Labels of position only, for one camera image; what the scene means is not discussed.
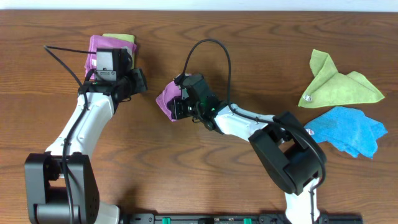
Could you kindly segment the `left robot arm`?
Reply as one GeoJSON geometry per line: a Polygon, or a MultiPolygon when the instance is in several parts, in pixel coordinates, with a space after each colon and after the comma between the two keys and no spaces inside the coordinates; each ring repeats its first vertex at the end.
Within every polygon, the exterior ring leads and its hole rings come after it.
{"type": "Polygon", "coordinates": [[[76,108],[58,138],[24,164],[31,223],[119,223],[118,206],[100,200],[90,159],[107,122],[122,102],[147,91],[127,48],[98,48],[96,67],[76,78],[76,108]]]}

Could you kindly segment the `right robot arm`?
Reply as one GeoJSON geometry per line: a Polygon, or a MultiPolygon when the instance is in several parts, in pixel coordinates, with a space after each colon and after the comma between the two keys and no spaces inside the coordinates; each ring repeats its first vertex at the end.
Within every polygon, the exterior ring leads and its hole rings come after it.
{"type": "Polygon", "coordinates": [[[201,74],[181,74],[159,96],[171,121],[191,118],[210,131],[250,143],[269,177],[285,193],[291,223],[318,223],[317,188],[325,180],[326,157],[296,117],[253,113],[220,100],[201,74]]]}

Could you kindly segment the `purple microfiber cloth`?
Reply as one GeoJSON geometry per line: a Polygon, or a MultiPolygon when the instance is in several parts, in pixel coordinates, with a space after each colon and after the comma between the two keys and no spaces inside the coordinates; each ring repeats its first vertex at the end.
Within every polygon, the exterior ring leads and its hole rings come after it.
{"type": "Polygon", "coordinates": [[[177,119],[184,119],[189,117],[188,115],[188,107],[185,104],[189,99],[188,93],[186,90],[181,90],[174,81],[171,81],[164,89],[164,91],[156,98],[156,103],[160,107],[160,109],[165,113],[165,115],[172,122],[176,121],[174,116],[174,100],[177,100],[182,105],[182,114],[178,115],[177,119]]]}

